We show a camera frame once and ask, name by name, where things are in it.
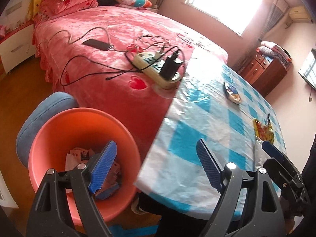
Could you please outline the blue snack wrapper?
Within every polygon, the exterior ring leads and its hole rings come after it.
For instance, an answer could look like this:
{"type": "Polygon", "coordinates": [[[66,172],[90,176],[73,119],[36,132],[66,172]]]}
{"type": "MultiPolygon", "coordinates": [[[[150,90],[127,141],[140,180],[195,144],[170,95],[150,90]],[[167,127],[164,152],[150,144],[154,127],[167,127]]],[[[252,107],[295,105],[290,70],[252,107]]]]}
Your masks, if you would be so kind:
{"type": "Polygon", "coordinates": [[[239,95],[237,89],[232,84],[224,82],[223,90],[228,100],[230,100],[234,104],[242,103],[241,96],[239,95]]]}

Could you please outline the black power adapter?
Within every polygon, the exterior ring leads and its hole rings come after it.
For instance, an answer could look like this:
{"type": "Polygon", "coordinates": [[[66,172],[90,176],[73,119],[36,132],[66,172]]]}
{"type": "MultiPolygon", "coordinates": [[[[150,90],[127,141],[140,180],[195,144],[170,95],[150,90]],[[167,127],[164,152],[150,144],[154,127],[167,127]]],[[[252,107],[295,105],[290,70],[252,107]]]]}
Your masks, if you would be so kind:
{"type": "Polygon", "coordinates": [[[180,50],[178,49],[171,56],[168,56],[163,64],[159,75],[169,81],[172,80],[179,67],[183,65],[183,61],[179,59],[180,50]]]}

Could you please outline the folded bedding on dresser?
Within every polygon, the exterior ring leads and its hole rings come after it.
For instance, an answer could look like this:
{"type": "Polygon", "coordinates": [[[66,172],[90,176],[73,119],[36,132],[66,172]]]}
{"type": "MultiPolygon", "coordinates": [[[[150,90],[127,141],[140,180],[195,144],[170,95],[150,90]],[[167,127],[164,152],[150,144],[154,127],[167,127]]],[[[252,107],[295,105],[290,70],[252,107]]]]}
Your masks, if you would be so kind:
{"type": "Polygon", "coordinates": [[[262,41],[257,47],[257,52],[270,58],[278,59],[284,67],[289,67],[292,63],[289,53],[274,42],[262,41]]]}

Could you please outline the orange plastic trash bin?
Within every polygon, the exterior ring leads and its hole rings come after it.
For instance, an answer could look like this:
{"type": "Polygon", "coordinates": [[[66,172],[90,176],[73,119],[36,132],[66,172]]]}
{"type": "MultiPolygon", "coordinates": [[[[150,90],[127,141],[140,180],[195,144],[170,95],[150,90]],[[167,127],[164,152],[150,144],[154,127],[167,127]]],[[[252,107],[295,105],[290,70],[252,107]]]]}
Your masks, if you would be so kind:
{"type": "Polygon", "coordinates": [[[109,141],[117,144],[116,160],[122,173],[122,184],[111,197],[97,201],[105,222],[122,213],[132,201],[134,182],[140,170],[140,154],[134,138],[113,116],[91,108],[65,110],[50,118],[38,131],[28,159],[29,178],[34,190],[48,169],[65,170],[66,155],[79,147],[100,152],[109,141]]]}

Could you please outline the brown wooden dresser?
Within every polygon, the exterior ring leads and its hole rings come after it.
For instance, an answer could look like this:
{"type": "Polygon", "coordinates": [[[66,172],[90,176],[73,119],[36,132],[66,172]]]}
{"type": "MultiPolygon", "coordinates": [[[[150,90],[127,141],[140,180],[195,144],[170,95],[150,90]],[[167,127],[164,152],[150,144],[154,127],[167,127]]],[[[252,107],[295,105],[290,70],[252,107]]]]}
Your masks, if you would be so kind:
{"type": "Polygon", "coordinates": [[[253,53],[240,76],[263,97],[266,97],[287,75],[288,69],[277,58],[253,53]]]}

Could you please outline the white paper box in bin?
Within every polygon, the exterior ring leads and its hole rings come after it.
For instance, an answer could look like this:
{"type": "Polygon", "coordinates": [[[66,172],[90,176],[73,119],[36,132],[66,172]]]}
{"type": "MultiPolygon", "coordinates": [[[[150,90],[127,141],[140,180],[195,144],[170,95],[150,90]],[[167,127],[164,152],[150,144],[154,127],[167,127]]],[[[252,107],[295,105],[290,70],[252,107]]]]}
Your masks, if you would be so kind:
{"type": "Polygon", "coordinates": [[[73,148],[66,154],[65,170],[73,170],[80,163],[87,163],[95,155],[92,149],[73,148]]]}

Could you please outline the black smartphone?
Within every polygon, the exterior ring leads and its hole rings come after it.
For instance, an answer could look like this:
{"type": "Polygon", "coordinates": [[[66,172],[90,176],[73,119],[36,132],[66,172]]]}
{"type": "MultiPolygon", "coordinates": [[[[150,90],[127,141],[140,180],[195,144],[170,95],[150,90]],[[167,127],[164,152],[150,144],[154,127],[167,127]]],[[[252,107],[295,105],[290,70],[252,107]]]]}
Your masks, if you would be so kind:
{"type": "Polygon", "coordinates": [[[112,48],[109,43],[105,43],[95,39],[88,39],[82,44],[102,51],[108,51],[112,48]]]}

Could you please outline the yellow red snack bag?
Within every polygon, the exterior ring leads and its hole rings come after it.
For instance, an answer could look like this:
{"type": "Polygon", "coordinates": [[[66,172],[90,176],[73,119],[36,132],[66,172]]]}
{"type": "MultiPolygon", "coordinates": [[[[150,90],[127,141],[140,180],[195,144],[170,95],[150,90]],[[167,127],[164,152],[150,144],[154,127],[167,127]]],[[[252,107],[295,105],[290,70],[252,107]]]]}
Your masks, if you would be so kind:
{"type": "Polygon", "coordinates": [[[258,119],[253,119],[253,127],[255,136],[261,139],[262,141],[268,141],[271,144],[274,143],[274,131],[271,125],[271,114],[267,115],[265,124],[262,124],[258,119]]]}

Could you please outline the folded pink blanket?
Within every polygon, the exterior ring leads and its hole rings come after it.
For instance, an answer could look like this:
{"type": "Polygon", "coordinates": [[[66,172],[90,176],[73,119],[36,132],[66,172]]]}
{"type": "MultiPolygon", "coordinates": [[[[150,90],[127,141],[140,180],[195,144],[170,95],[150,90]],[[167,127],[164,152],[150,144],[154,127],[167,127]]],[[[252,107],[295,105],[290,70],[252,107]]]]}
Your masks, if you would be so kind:
{"type": "Polygon", "coordinates": [[[42,0],[36,15],[50,20],[97,6],[97,0],[42,0]]]}

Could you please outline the red bed with blanket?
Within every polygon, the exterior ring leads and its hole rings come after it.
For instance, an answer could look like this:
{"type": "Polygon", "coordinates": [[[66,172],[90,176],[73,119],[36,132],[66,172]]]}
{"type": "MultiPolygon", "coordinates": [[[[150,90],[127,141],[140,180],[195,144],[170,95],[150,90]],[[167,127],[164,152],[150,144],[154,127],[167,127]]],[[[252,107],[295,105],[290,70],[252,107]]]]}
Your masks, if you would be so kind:
{"type": "Polygon", "coordinates": [[[35,16],[33,41],[53,91],[71,94],[80,106],[117,118],[132,134],[142,156],[148,152],[176,89],[165,90],[132,64],[135,54],[180,50],[185,63],[198,46],[227,62],[227,52],[198,32],[147,10],[94,7],[55,19],[35,16]],[[82,43],[109,43],[108,51],[82,43]]]}

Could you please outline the beige power strip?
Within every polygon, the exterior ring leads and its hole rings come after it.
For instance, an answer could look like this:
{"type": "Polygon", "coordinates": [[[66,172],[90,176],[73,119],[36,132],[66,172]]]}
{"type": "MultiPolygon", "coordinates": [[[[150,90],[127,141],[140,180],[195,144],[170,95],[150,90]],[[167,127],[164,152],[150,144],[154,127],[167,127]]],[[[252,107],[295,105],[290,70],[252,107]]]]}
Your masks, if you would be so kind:
{"type": "Polygon", "coordinates": [[[182,76],[176,72],[170,79],[166,80],[160,75],[160,71],[165,64],[165,61],[160,58],[159,52],[143,52],[138,53],[133,58],[133,65],[142,73],[149,76],[157,85],[163,89],[173,89],[181,80],[182,76]]]}

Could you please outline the blue checkered tablecloth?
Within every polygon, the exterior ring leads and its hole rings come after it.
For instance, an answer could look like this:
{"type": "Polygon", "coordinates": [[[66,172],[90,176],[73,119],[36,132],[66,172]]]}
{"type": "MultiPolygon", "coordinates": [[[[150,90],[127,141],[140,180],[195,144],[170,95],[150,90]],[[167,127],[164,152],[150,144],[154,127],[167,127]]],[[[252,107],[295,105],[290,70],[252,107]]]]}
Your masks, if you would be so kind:
{"type": "Polygon", "coordinates": [[[285,151],[272,106],[221,60],[202,62],[192,58],[135,186],[166,207],[208,219],[220,194],[210,185],[197,156],[198,140],[205,140],[225,162],[252,171],[258,165],[253,119],[265,122],[269,113],[274,145],[285,151]],[[227,99],[224,82],[237,89],[241,104],[227,99]]]}

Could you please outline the wall television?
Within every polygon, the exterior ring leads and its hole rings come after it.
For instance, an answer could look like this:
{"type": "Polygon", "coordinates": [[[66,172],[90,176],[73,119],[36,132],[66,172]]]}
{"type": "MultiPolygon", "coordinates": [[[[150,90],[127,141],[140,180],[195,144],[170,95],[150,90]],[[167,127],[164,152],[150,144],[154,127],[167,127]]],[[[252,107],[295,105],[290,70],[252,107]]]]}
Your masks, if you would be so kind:
{"type": "Polygon", "coordinates": [[[316,90],[316,50],[311,49],[308,53],[302,67],[299,69],[298,74],[308,83],[314,90],[316,90]]]}

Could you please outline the white nightstand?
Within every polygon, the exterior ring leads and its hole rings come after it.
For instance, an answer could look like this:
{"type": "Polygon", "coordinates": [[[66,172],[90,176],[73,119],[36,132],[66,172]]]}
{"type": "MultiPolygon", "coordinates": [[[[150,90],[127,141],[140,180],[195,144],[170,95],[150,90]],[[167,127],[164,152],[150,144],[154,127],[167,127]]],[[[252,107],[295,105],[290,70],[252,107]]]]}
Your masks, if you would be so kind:
{"type": "Polygon", "coordinates": [[[20,63],[35,55],[33,32],[34,24],[27,22],[7,33],[1,40],[1,63],[5,73],[9,73],[20,63]]]}

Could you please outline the window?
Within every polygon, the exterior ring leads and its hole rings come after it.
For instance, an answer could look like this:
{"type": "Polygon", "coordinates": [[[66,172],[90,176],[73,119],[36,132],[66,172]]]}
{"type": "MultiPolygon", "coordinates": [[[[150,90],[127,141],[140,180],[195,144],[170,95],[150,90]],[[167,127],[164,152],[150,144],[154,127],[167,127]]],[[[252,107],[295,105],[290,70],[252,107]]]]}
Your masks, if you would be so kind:
{"type": "Polygon", "coordinates": [[[186,0],[185,3],[211,16],[241,36],[263,0],[186,0]]]}

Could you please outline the wall air conditioner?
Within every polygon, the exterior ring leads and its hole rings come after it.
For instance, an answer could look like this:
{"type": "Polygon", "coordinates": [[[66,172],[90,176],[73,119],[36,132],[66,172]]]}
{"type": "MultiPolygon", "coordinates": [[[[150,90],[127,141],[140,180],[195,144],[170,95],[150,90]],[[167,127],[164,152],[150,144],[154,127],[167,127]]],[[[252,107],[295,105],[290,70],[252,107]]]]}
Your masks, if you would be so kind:
{"type": "Polygon", "coordinates": [[[291,8],[289,11],[289,17],[296,23],[313,23],[311,15],[304,6],[291,8]]]}

